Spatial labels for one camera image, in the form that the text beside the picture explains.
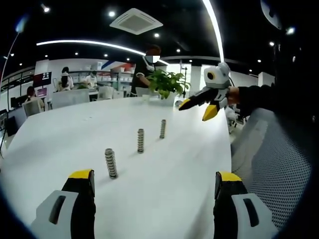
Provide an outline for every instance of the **white table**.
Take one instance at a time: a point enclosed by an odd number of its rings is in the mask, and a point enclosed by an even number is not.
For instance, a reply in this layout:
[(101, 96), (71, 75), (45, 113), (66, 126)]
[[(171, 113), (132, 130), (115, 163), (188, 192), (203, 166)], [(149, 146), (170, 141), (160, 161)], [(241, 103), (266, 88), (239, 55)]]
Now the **white table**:
[[(224, 110), (202, 122), (205, 105), (179, 112), (141, 98), (90, 102), (31, 116), (3, 161), (0, 181), (30, 225), (38, 205), (77, 170), (95, 170), (95, 238), (212, 238), (215, 172), (231, 170)], [(165, 139), (159, 139), (166, 119)], [(145, 152), (137, 153), (137, 131)], [(119, 178), (108, 176), (106, 148)]]

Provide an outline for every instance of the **hand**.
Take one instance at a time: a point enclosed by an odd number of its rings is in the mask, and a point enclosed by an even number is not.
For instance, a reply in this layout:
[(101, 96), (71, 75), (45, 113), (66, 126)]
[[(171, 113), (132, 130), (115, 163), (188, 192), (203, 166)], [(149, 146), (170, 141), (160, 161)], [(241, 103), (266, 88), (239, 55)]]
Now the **hand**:
[(228, 104), (238, 104), (239, 103), (239, 88), (230, 86), (228, 92)]

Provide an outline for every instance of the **black shirt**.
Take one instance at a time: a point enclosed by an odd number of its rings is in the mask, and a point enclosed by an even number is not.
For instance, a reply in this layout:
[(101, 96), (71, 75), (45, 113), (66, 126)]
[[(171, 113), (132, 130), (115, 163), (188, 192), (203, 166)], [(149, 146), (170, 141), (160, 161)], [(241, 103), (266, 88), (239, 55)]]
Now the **black shirt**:
[(154, 64), (148, 62), (148, 65), (149, 65), (149, 68), (146, 64), (146, 59), (143, 59), (143, 58), (141, 58), (141, 60), (136, 64), (134, 76), (132, 79), (131, 93), (136, 94), (136, 87), (141, 87), (141, 88), (148, 87), (139, 79), (139, 77), (137, 77), (138, 73), (142, 73), (145, 77), (147, 77), (153, 72), (152, 69), (150, 69), (150, 67), (154, 67), (155, 69)]

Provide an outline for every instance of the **black ceiling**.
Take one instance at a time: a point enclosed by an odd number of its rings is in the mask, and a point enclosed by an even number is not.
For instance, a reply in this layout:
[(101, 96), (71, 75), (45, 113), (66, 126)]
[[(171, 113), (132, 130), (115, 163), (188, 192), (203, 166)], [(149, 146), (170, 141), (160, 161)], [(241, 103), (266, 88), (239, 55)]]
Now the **black ceiling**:
[[(43, 12), (42, 3), (50, 7), (49, 13)], [(211, 3), (221, 31), (224, 56), (239, 62), (231, 64), (231, 68), (243, 73), (252, 69), (253, 74), (261, 71), (273, 74), (269, 42), (276, 41), (279, 33), (263, 16), (260, 1), (211, 0)], [(96, 40), (139, 51), (145, 51), (148, 44), (157, 44), (162, 48), (162, 57), (178, 54), (219, 57), (214, 29), (202, 0), (45, 0), (19, 4), (10, 1), (7, 6), (0, 16), (2, 35), (6, 36), (1, 41), (1, 56), (7, 55), (15, 38), (16, 22), (26, 14), (29, 18), (13, 47), (14, 56), (9, 57), (5, 75), (35, 65), (37, 60), (45, 59), (44, 55), (49, 59), (73, 58), (76, 51), (80, 58), (103, 59), (108, 54), (112, 60), (138, 59), (132, 53), (101, 46), (73, 43), (36, 46), (37, 42), (59, 39)], [(119, 16), (133, 7), (156, 18), (163, 26), (141, 35), (109, 26), (115, 19), (108, 16), (110, 10)], [(154, 38), (154, 33), (159, 33), (160, 38)]]

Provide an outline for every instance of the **robotic arm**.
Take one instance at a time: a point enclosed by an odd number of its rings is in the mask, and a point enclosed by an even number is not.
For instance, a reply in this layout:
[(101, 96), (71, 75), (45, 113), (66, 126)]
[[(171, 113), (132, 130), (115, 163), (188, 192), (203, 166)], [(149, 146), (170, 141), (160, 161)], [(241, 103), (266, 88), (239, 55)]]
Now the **robotic arm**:
[(180, 106), (179, 110), (187, 110), (196, 105), (200, 106), (203, 103), (209, 103), (203, 121), (210, 120), (215, 117), (218, 111), (227, 106), (229, 80), (229, 67), (225, 62), (221, 62), (218, 66), (211, 66), (204, 70), (206, 86), (196, 92), (193, 96), (186, 99)]

